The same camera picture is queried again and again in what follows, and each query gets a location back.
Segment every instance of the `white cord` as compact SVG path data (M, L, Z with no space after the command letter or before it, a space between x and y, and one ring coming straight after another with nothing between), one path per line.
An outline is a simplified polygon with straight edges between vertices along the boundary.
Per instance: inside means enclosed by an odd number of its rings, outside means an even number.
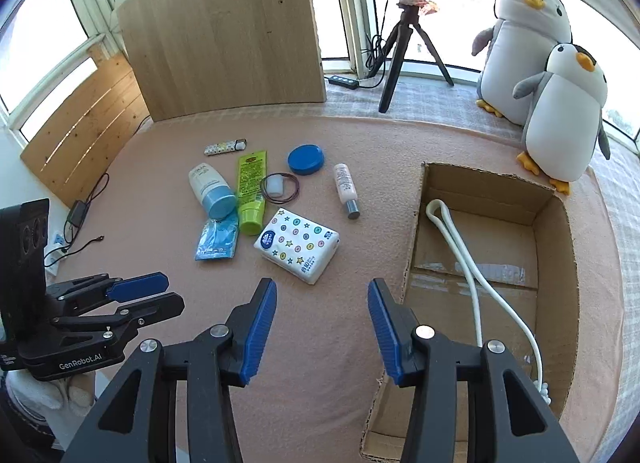
M437 218L434 215L434 211L440 209L440 213L442 214L442 220ZM494 300L500 304L500 306L505 310L511 318L516 321L516 324L520 326L520 329L524 332L533 348L533 354L536 357L536 366L538 367L538 380L534 381L534 384L543 398L545 398L546 403L550 403L551 400L548 397L548 391L546 391L546 383L542 383L542 357L540 356L540 349L538 348L538 344L536 343L536 339L533 337L531 330L524 321L518 316L518 314L513 311L513 308L509 306L509 304L500 296L500 294L495 291L492 286L486 282L486 279L480 273L480 270L476 266L471 254L468 252L465 246L465 242L460 237L458 230L453 224L453 220L451 219L451 214L449 213L449 208L444 204L444 201L440 199L434 199L429 202L427 205L427 217L433 222L434 225L438 228L438 230L444 236L447 245L455 255L456 259L460 263L462 267L462 272L465 275L465 279L467 284L469 285L469 290L471 291L471 301L474 309L474 322L476 325L476 343L479 347L482 346L482 326L480 322L480 304L478 301L478 291L476 290L476 283L474 281L474 277L478 280L478 282L484 287L484 289L489 293Z

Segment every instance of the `yellow beak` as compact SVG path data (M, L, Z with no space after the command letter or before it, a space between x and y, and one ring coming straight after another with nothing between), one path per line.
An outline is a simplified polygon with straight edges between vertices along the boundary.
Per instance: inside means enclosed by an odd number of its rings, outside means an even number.
M591 62L589 55L586 55L585 53L576 53L575 59L578 61L578 64L580 64L580 66L586 69L586 71L594 71L594 69L596 69L595 64Z
M543 0L524 0L524 2L534 10L542 10L542 8L545 7L545 2Z

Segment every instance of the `white wall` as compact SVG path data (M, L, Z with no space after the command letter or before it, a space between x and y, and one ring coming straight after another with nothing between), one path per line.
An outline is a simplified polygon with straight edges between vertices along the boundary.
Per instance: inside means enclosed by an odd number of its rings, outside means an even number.
M53 234L62 231L69 209L23 164L21 152L12 132L0 122L0 208L49 198L49 243L52 243Z

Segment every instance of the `blue packet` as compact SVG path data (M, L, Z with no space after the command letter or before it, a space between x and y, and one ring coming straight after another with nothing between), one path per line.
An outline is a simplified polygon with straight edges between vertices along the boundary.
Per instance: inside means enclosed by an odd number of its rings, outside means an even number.
M233 257L237 240L238 212L233 211L220 221L208 219L200 235L195 260Z

